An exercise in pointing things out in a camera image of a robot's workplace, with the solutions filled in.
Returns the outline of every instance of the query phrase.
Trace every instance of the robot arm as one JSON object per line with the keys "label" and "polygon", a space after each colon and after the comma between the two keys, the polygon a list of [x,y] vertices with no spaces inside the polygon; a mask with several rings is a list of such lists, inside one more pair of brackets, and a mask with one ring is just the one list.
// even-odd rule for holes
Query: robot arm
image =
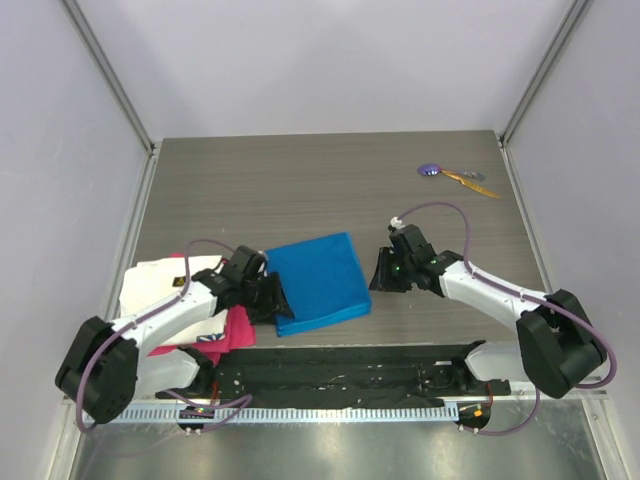
{"label": "robot arm", "polygon": [[56,386],[76,400],[85,366],[101,344],[136,318],[180,297],[171,307],[123,333],[104,352],[89,376],[83,406],[97,423],[108,423],[132,399],[169,388],[210,394],[213,362],[199,350],[180,347],[165,355],[148,355],[176,333],[236,305],[247,308],[253,323],[272,321],[275,314],[293,317],[278,274],[266,275],[265,265],[264,255],[241,246],[220,273],[211,269],[196,273],[184,292],[111,323],[98,317],[87,320],[56,375]]}
{"label": "robot arm", "polygon": [[[392,247],[380,249],[371,290],[401,293],[416,285],[466,303],[517,333],[517,343],[484,343],[469,353],[465,363],[476,379],[530,380],[545,394],[561,398],[606,360],[606,350],[583,328],[528,300],[548,301],[590,323],[571,293],[527,290],[473,265],[469,272],[461,255],[436,254],[415,225],[396,224],[390,230]],[[488,285],[480,276],[519,292],[519,298]]]}

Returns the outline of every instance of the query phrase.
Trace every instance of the purple sticker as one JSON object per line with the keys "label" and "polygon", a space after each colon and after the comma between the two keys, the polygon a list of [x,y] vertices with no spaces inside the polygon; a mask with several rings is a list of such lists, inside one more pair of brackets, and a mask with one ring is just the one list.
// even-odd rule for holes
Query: purple sticker
{"label": "purple sticker", "polygon": [[425,163],[420,168],[418,168],[418,173],[420,175],[437,175],[442,171],[442,167],[437,163]]}

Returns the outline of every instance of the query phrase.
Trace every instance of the blue towel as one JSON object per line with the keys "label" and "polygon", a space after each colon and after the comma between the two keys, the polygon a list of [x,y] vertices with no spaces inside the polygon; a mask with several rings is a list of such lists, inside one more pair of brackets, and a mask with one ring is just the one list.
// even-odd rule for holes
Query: blue towel
{"label": "blue towel", "polygon": [[348,233],[267,250],[295,315],[277,317],[279,337],[307,332],[371,312],[369,289]]}

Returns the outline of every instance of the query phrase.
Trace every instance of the white cloth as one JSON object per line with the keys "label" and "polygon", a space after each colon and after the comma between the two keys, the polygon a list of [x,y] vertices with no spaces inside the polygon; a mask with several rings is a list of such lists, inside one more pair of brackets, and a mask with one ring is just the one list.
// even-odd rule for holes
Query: white cloth
{"label": "white cloth", "polygon": [[[189,268],[193,275],[205,268],[214,268],[220,261],[220,255],[189,257]],[[180,291],[174,287],[174,280],[185,275],[184,258],[163,258],[153,262],[139,262],[124,274],[120,291],[120,315],[126,317],[153,305]],[[224,338],[227,324],[227,311],[223,310],[214,317],[198,322],[174,335],[162,345],[184,345],[202,341],[215,341]]]}

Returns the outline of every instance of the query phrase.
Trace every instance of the gray wooden tabletop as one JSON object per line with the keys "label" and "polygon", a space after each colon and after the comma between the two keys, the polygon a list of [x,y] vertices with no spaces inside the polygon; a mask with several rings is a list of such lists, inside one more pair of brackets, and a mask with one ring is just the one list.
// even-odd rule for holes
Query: gray wooden tabletop
{"label": "gray wooden tabletop", "polygon": [[[492,199],[423,163],[486,175]],[[471,258],[513,283],[542,289],[509,178],[491,131],[367,133],[167,139],[136,250],[136,261],[182,251],[192,239],[267,249],[338,231],[351,233],[367,280],[389,219],[422,202],[456,203],[469,215]],[[409,217],[436,251],[462,252],[464,228],[443,207]],[[204,247],[197,254],[218,253]],[[463,343],[507,340],[482,313],[429,292],[372,292],[373,312],[313,332],[277,338],[258,328],[259,346]]]}

